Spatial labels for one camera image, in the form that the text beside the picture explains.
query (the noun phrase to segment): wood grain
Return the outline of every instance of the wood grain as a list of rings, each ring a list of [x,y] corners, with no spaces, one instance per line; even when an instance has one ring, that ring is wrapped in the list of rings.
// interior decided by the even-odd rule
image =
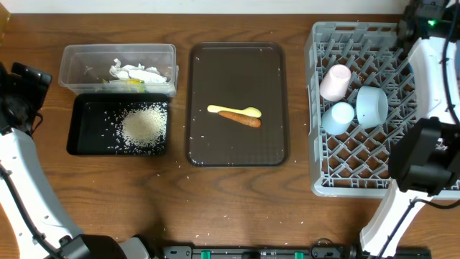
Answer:
[[[121,242],[137,233],[159,245],[307,246],[319,237],[357,241],[379,200],[319,198],[308,170],[308,95],[303,46],[317,21],[396,22],[376,15],[15,14],[0,60],[47,71],[55,79],[34,141],[52,187],[85,232]],[[170,103],[167,155],[160,158],[67,154],[75,95],[58,85],[64,47],[92,43],[167,42],[176,46],[178,94]],[[188,54],[199,42],[276,42],[285,51],[291,156],[278,168],[196,168],[184,151]],[[428,246],[436,259],[458,246],[460,210],[424,208],[401,245]],[[18,258],[0,212],[0,258]]]
[[[6,10],[5,6],[0,3],[0,44],[3,42],[10,16],[11,14]]]

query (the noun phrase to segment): orange carrot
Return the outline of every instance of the orange carrot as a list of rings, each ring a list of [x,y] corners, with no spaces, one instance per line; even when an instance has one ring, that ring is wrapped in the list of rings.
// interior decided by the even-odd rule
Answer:
[[[223,117],[226,117],[227,119],[234,120],[235,122],[239,122],[241,124],[244,124],[250,127],[260,127],[260,125],[262,124],[260,122],[260,119],[246,116],[243,114],[236,114],[234,112],[225,112],[225,111],[219,112],[218,114]]]

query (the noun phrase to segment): black tray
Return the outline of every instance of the black tray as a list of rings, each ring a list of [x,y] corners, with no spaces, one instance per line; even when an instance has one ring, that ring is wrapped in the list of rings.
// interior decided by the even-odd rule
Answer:
[[[166,151],[165,137],[154,147],[124,146],[123,138],[116,136],[116,117],[125,109],[140,109],[142,106],[163,103],[168,113],[168,99],[164,94],[81,94],[75,98],[70,123],[67,152],[71,155],[163,155]]]
[[[276,166],[289,156],[282,48],[270,42],[201,43],[190,54],[186,156],[196,166]],[[255,107],[252,128],[207,111]]]

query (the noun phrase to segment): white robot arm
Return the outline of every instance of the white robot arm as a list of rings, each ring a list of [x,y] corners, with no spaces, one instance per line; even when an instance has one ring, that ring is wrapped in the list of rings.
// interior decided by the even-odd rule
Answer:
[[[436,131],[436,133],[439,133],[439,138],[443,138],[445,136],[442,134],[441,126],[439,126],[439,128],[436,128],[439,122],[445,124],[444,126],[442,126],[444,127],[444,132],[449,130],[455,132],[458,131],[458,128],[455,129],[456,126],[448,127],[447,125],[458,124],[458,120],[456,120],[456,117],[460,117],[459,86],[457,85],[454,63],[456,54],[456,43],[449,42],[451,38],[449,38],[449,36],[429,36],[432,33],[439,33],[439,31],[430,31],[430,29],[432,29],[432,27],[436,24],[436,19],[429,19],[429,17],[426,16],[427,13],[425,12],[425,7],[427,7],[429,11],[433,11],[433,6],[424,6],[420,2],[414,2],[417,1],[413,1],[413,6],[409,6],[406,9],[406,20],[403,20],[400,23],[399,29],[402,30],[402,32],[400,31],[399,36],[400,40],[402,41],[407,41],[407,38],[412,38],[412,40],[409,40],[411,41],[410,44],[405,46],[407,48],[410,47],[410,51],[408,53],[409,63],[415,75],[415,93],[417,96],[416,116],[417,119],[430,119],[434,117],[437,118],[438,122],[434,122],[434,130]],[[452,6],[453,3],[454,1],[451,1],[448,7]],[[411,25],[411,19],[417,19],[417,22],[414,22],[414,24]],[[458,27],[458,22],[456,21],[456,14],[454,14],[452,23],[449,25],[451,25],[449,29]],[[426,129],[427,130],[425,131],[425,133],[420,133],[417,136],[420,137],[419,140],[417,140],[414,137],[411,142],[408,142],[407,139],[411,138],[411,136],[409,136],[408,134],[405,137],[406,141],[404,141],[404,143],[398,143],[398,145],[396,146],[396,148],[398,148],[399,151],[403,148],[412,149],[409,153],[400,152],[397,155],[394,155],[395,149],[392,150],[392,154],[390,155],[389,170],[394,180],[391,181],[390,188],[388,189],[385,198],[382,200],[379,209],[372,217],[371,222],[360,233],[360,243],[362,249],[363,251],[368,252],[370,255],[378,256],[379,258],[394,256],[400,238],[402,237],[406,229],[409,227],[410,223],[412,222],[416,214],[426,204],[424,202],[414,203],[413,201],[421,200],[429,202],[434,195],[438,194],[438,191],[440,191],[440,187],[450,187],[454,184],[456,179],[459,178],[459,169],[452,166],[452,164],[448,164],[447,166],[449,167],[447,167],[447,169],[454,172],[451,175],[449,175],[449,172],[446,172],[447,177],[450,176],[451,178],[441,179],[441,173],[439,173],[438,175],[438,172],[436,171],[438,170],[437,168],[431,168],[432,171],[429,173],[432,173],[432,175],[425,176],[424,173],[421,172],[425,168],[428,168],[435,164],[434,161],[429,161],[429,157],[418,158],[420,163],[413,164],[412,161],[405,161],[399,163],[404,163],[406,167],[392,167],[392,159],[410,160],[412,158],[412,154],[410,153],[421,153],[422,151],[420,151],[420,149],[428,148],[430,152],[424,153],[424,155],[426,154],[427,156],[431,155],[431,151],[436,152],[435,149],[437,145],[437,139],[435,137],[431,138],[430,144],[426,142],[423,143],[425,140],[422,139],[422,137],[429,139],[428,136],[432,132],[428,132],[428,130],[433,130],[433,125],[431,124],[431,122],[429,125],[427,124]],[[458,150],[455,150],[455,148],[458,149],[458,147],[456,146],[452,147],[451,150],[448,151],[448,155],[454,156],[454,158],[451,159],[458,159],[454,155],[458,152]],[[407,178],[411,173],[414,173],[414,175],[418,173],[418,177],[420,178],[426,177],[427,182],[430,180],[434,180],[430,179],[430,177],[437,178],[436,180],[441,180],[440,183],[435,183],[436,181],[432,182],[433,185],[438,184],[438,190],[429,190],[429,187],[427,187],[430,186],[429,183],[404,183],[404,181],[407,181]]]
[[[16,75],[0,64],[0,203],[20,257],[150,259],[139,238],[117,245],[110,237],[85,235],[67,215],[31,137],[51,76],[18,63],[11,71]]]

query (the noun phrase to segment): yellow spoon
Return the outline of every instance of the yellow spoon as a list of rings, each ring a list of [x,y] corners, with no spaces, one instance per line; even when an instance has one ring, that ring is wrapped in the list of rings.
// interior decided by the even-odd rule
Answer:
[[[243,114],[243,115],[254,117],[254,118],[259,118],[259,117],[262,116],[262,113],[258,109],[255,109],[254,107],[248,107],[248,108],[246,108],[244,110],[237,110],[237,109],[230,109],[230,108],[217,106],[217,105],[208,106],[208,112],[219,113],[219,112],[222,112],[222,111],[234,112],[234,113],[237,113],[237,114]]]

